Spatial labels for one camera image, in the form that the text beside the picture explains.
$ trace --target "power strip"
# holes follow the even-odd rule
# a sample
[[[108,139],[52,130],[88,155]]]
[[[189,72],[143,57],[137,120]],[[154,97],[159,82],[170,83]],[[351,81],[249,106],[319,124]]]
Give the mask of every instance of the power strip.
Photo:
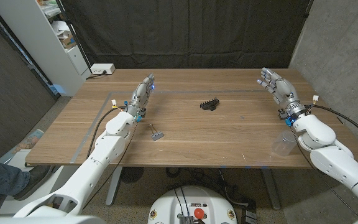
[[[91,67],[93,75],[102,74],[103,71],[106,71],[106,74],[112,74],[115,69],[116,67],[113,63],[94,63]]]

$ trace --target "black connector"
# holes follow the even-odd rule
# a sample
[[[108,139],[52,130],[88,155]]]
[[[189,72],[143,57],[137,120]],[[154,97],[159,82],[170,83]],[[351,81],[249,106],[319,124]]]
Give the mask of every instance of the black connector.
[[[219,100],[215,97],[215,99],[209,100],[205,103],[200,103],[200,108],[202,108],[203,110],[215,110],[216,109],[216,105],[218,105]]]

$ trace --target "wire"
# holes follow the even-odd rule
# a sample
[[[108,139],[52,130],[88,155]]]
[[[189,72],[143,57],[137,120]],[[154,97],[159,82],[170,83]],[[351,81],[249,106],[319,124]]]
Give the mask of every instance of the wire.
[[[180,203],[180,200],[179,200],[177,191],[176,191],[175,189],[173,189],[173,191],[175,192],[175,195],[177,196],[177,199],[178,199],[178,202],[179,202],[179,205],[180,205],[181,215],[183,215],[183,209],[182,209],[182,207],[181,207],[181,203]]]
[[[84,207],[82,208],[82,210],[84,210],[84,209],[86,208],[86,206],[92,201],[92,199],[96,196],[96,194],[98,194],[98,192],[100,191],[100,189],[102,189],[102,187],[103,187],[103,186],[106,184],[106,182],[110,179],[110,177],[113,175],[114,171],[116,171],[118,165],[119,165],[120,162],[122,161],[122,158],[124,158],[125,153],[127,152],[127,149],[128,149],[128,147],[129,147],[129,145],[130,145],[131,142],[132,142],[132,138],[133,138],[134,135],[135,135],[136,127],[137,127],[137,123],[136,123],[136,125],[135,125],[134,133],[132,134],[131,140],[129,140],[129,143],[128,143],[127,147],[125,148],[125,151],[124,151],[124,153],[122,154],[121,159],[118,161],[117,165],[115,166],[114,170],[111,172],[111,174],[109,175],[109,177],[103,182],[102,186],[100,186],[100,188],[96,191],[96,193],[91,197],[91,199],[84,205]]]
[[[336,114],[336,115],[338,115],[338,116],[344,118],[346,121],[352,123],[355,127],[358,128],[358,124],[357,124],[356,122],[354,122],[353,120],[351,120],[351,119],[348,118],[347,116],[345,116],[345,115],[343,115],[343,114],[341,114],[341,113],[339,113],[339,112],[337,112],[337,111],[334,111],[334,110],[332,110],[332,109],[330,109],[330,108],[327,108],[327,107],[325,107],[325,106],[315,105],[314,107],[315,107],[315,108],[324,109],[324,110],[327,110],[327,111],[329,111],[329,112],[331,112],[331,113],[334,113],[334,114]]]
[[[306,159],[306,161],[308,161],[308,164],[310,165],[310,167],[311,167],[313,170],[318,170],[318,169],[314,168],[314,166],[311,164],[311,162],[310,162],[310,161],[308,160],[308,158],[305,156],[305,153],[303,153],[303,151],[302,151],[302,149],[301,149],[301,147],[300,147],[300,145],[299,145],[299,143],[298,143],[298,138],[296,137],[295,132],[293,131],[292,127],[290,127],[290,129],[291,129],[291,131],[292,131],[292,134],[293,134],[294,137],[295,137],[296,145],[298,146],[298,149],[301,151],[303,157]],[[335,190],[323,179],[323,177],[322,177],[321,175],[319,175],[318,177],[319,177],[319,178],[324,182],[324,184],[326,184],[327,187],[328,187],[355,215],[357,215],[357,217],[358,217],[358,213],[357,213],[355,210],[353,210],[353,208],[350,207],[350,206],[341,198],[341,196],[339,196],[339,195],[335,192]]]
[[[87,79],[87,80],[88,80],[88,79],[93,79],[93,78],[96,78],[96,77],[105,75],[106,73],[107,73],[107,71],[103,70],[102,74],[97,74],[97,75],[94,75],[94,76],[92,76],[92,77],[88,77],[88,78],[86,78],[86,79]]]
[[[94,141],[94,138],[95,138],[95,136],[96,136],[96,133],[98,132],[99,125],[102,123],[102,120],[103,120],[109,113],[111,113],[112,111],[114,111],[114,110],[116,110],[116,109],[117,109],[117,108],[110,109],[107,113],[105,113],[105,114],[103,115],[102,118],[100,118],[98,125],[96,125],[96,128],[94,129],[94,133],[93,133],[91,145],[89,146],[89,149],[88,149],[88,153],[87,153],[87,155],[86,155],[86,158],[89,158],[89,156],[90,156],[90,154],[91,154],[91,149],[92,149],[93,141]]]
[[[222,180],[224,181],[224,177],[223,177],[222,171],[221,171],[220,169],[218,169],[218,171],[219,171],[219,173],[221,174]],[[226,194],[227,199],[228,199],[231,203],[233,203],[233,204],[243,205],[243,206],[245,206],[245,207],[247,207],[247,206],[249,205],[248,203],[239,203],[239,202],[233,201],[233,200],[229,197],[229,195],[227,194],[227,187],[226,187],[226,186],[224,186],[224,193]]]
[[[181,190],[181,194],[182,194],[182,196],[183,196],[183,199],[185,199],[185,204],[186,204],[186,209],[187,209],[187,215],[190,216],[189,208],[187,207],[187,202],[186,202],[186,198],[185,198],[185,193],[183,193],[182,187],[180,187],[180,190]]]

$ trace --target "robot finger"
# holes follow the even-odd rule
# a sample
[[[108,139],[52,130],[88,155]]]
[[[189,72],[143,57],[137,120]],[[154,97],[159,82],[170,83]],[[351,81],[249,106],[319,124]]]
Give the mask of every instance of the robot finger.
[[[262,80],[257,80],[257,83],[263,86],[269,93],[274,93],[274,87],[270,86],[268,83]]]

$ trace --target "gray concrete wall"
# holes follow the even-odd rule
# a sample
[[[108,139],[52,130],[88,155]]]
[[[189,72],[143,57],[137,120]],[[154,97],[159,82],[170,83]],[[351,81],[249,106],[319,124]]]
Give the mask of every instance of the gray concrete wall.
[[[290,68],[299,70],[332,109],[358,123],[358,1],[314,1]],[[358,129],[344,123],[358,138]],[[321,174],[313,170],[273,173],[288,223],[358,220],[318,177]],[[321,176],[358,213],[358,199],[352,192]]]
[[[332,109],[358,123],[358,1],[314,1],[290,68]]]

